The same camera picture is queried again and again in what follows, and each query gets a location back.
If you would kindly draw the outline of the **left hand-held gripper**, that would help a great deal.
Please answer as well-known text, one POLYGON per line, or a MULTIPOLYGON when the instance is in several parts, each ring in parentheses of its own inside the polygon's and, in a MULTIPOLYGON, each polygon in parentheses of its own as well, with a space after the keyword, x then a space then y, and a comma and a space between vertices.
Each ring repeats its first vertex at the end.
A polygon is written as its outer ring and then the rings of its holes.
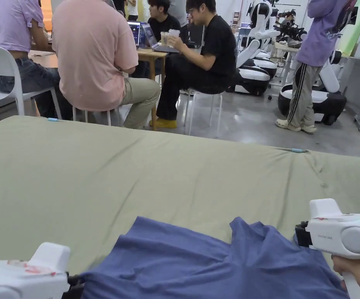
POLYGON ((44 242, 29 261, 0 260, 0 299, 79 299, 84 279, 66 271, 70 248, 44 242))

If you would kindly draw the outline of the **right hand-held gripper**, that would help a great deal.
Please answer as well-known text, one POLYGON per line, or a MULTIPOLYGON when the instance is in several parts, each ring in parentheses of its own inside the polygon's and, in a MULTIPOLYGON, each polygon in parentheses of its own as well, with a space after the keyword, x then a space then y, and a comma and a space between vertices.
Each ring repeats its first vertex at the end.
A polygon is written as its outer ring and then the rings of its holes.
MULTIPOLYGON (((360 260, 360 213, 343 213, 334 199, 310 201, 311 217, 295 226, 299 246, 360 260)), ((339 274, 351 299, 360 299, 360 287, 351 273, 339 274)))

